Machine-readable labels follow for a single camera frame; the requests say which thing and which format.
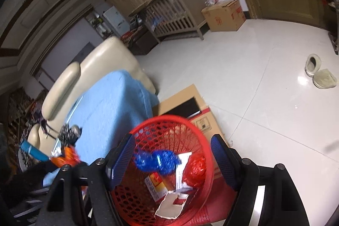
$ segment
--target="ceiling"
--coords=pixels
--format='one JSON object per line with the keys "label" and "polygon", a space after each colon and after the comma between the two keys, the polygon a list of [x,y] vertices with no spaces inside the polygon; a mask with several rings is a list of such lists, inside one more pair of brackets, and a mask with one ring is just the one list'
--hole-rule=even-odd
{"label": "ceiling", "polygon": [[4,0],[0,8],[0,94],[17,87],[57,34],[96,0]]}

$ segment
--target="metal bolt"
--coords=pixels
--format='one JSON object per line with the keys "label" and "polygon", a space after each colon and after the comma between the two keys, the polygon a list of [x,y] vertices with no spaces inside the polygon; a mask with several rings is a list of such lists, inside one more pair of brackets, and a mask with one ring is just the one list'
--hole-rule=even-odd
{"label": "metal bolt", "polygon": [[105,159],[104,158],[98,158],[95,161],[95,164],[97,164],[97,165],[102,165],[103,163],[105,163]]}
{"label": "metal bolt", "polygon": [[280,169],[280,170],[284,170],[284,169],[285,169],[285,165],[284,165],[284,164],[281,164],[281,163],[277,164],[277,167],[278,167],[278,169]]}
{"label": "metal bolt", "polygon": [[252,161],[251,161],[250,159],[248,159],[248,158],[243,158],[243,159],[241,160],[241,162],[242,162],[244,165],[249,165],[250,163],[252,163]]}
{"label": "metal bolt", "polygon": [[66,165],[63,165],[63,166],[61,167],[61,170],[67,171],[67,170],[69,170],[70,168],[71,168],[71,165],[66,164]]}

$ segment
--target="cardboard box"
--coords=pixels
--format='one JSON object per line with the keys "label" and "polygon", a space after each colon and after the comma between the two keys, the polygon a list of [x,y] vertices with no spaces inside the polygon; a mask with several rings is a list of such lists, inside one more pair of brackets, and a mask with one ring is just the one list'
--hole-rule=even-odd
{"label": "cardboard box", "polygon": [[201,10],[211,31],[237,31],[246,18],[239,0],[224,0]]}
{"label": "cardboard box", "polygon": [[157,172],[151,173],[144,181],[155,202],[161,200],[166,196],[166,194],[168,194],[168,192],[174,190],[167,178],[165,176],[161,176]]}
{"label": "cardboard box", "polygon": [[[202,111],[200,114],[190,118],[192,124],[196,125],[199,130],[204,134],[208,141],[211,141],[211,138],[214,134],[220,134],[221,137],[225,140],[224,134],[221,132],[217,121],[215,120],[210,108],[206,105],[205,101],[199,94],[195,85],[190,85],[186,87],[182,91],[179,91],[172,97],[162,101],[157,106],[153,107],[153,115],[162,115],[172,108],[182,104],[183,102],[191,99],[192,97],[195,98],[197,104]],[[214,179],[221,177],[221,172],[219,167],[214,160]]]}

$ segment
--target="red plastic bag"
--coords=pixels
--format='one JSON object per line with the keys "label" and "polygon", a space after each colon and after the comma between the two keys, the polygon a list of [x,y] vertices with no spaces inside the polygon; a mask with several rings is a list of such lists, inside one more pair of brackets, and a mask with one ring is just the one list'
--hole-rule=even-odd
{"label": "red plastic bag", "polygon": [[182,181],[193,188],[199,188],[205,182],[206,162],[202,153],[193,153],[185,166]]}

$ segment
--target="blue plastic bag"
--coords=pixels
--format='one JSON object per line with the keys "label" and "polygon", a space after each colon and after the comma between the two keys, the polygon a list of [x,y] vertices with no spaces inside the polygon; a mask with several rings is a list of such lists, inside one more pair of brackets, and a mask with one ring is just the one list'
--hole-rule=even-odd
{"label": "blue plastic bag", "polygon": [[140,151],[134,154],[134,163],[143,172],[158,172],[168,175],[175,170],[176,165],[181,164],[177,155],[171,150],[156,150],[152,153]]}

